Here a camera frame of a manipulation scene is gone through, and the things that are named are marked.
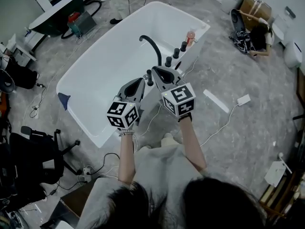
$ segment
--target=concrete floor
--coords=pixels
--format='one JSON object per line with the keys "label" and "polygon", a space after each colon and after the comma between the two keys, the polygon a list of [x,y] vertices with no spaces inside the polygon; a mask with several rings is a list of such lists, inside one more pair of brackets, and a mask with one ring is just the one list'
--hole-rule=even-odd
{"label": "concrete floor", "polygon": [[[228,38],[231,33],[229,15],[221,11],[221,4],[218,1],[159,1],[170,3],[211,26],[194,70],[186,77],[186,81],[192,83],[197,95],[193,125],[199,142],[203,143],[228,119],[228,114],[203,94],[205,89],[216,95],[230,109],[235,105],[237,98],[245,94],[250,95],[251,102],[237,107],[230,124],[211,138],[202,149],[209,166],[217,167],[229,179],[241,184],[259,198],[267,187],[264,176],[271,163],[276,160],[279,152],[287,155],[292,147],[296,134],[292,117],[303,112],[295,95],[295,69],[290,70],[285,66],[282,58],[283,49],[280,45],[272,47],[270,57],[253,60],[248,55],[241,54]],[[132,10],[139,9],[144,4],[144,0],[130,0],[130,2]],[[84,39],[88,38],[86,41],[75,37],[67,40],[62,40],[60,37],[47,38],[36,50],[38,61],[32,63],[30,68],[41,74],[40,83],[47,85],[60,69],[50,84],[39,109],[38,119],[29,118],[31,107],[26,114],[25,110],[33,98],[41,93],[40,88],[34,87],[31,90],[18,88],[17,93],[10,96],[9,119],[13,132],[19,133],[24,122],[24,125],[32,129],[49,134],[52,134],[56,128],[61,129],[63,146],[79,139],[81,145],[65,156],[66,160],[76,168],[83,168],[86,165],[99,168],[106,153],[110,151],[119,153],[119,147],[98,149],[71,115],[64,111],[55,91],[58,80],[69,67],[111,28],[109,20],[112,16],[108,1],[103,3],[94,19],[98,27],[84,37]],[[34,103],[38,103],[39,99],[40,97],[37,97]],[[157,110],[158,106],[142,122],[139,126],[139,134],[146,130]],[[139,146],[150,144],[152,147],[158,147],[160,142],[156,140],[160,140],[167,132],[171,132],[180,142],[181,133],[178,131],[176,119],[162,107],[149,131],[139,139]],[[108,171],[114,165],[118,165],[117,158],[108,156],[101,172]],[[109,173],[109,175],[116,174],[117,168]],[[77,177],[65,170],[60,181],[61,186],[69,188],[77,182]],[[43,184],[43,187],[49,194],[56,185]],[[23,208],[40,209],[40,211],[22,212],[30,227],[39,228],[39,225],[46,222],[59,198],[66,193],[68,191],[59,188],[53,196],[48,197],[46,202],[39,201]]]}

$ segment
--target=white charger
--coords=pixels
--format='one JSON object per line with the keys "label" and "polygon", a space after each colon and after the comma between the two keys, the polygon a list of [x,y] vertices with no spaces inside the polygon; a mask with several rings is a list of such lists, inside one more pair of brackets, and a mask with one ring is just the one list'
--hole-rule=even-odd
{"label": "white charger", "polygon": [[250,99],[249,94],[247,94],[247,95],[245,95],[243,97],[238,98],[237,99],[237,104],[238,104],[238,106],[242,106],[242,105],[246,104],[249,101],[251,101],[251,99]]}

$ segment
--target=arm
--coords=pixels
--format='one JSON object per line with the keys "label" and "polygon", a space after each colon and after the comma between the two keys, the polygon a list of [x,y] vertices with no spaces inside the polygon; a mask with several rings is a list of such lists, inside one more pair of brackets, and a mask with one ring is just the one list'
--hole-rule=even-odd
{"label": "arm", "polygon": [[206,161],[200,148],[190,117],[179,122],[181,128],[185,155],[194,167],[201,171],[206,168]]}
{"label": "arm", "polygon": [[119,181],[131,184],[135,174],[132,134],[123,135],[119,165]]}
{"label": "arm", "polygon": [[255,17],[255,16],[253,16],[251,14],[244,13],[241,10],[238,10],[238,11],[240,12],[240,14],[243,14],[244,16],[247,16],[248,18],[253,19],[253,20],[259,22],[257,17]]}
{"label": "arm", "polygon": [[267,44],[265,52],[250,51],[249,53],[251,56],[254,56],[254,55],[269,56],[270,52],[271,52],[271,45]]}

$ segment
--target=hand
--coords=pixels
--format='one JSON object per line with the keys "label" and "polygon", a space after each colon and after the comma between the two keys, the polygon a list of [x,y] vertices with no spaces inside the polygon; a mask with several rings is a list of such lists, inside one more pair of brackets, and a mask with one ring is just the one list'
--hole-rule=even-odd
{"label": "hand", "polygon": [[249,54],[250,54],[251,56],[256,56],[256,55],[257,55],[256,51],[253,51],[253,50],[250,50],[250,51],[249,51]]}

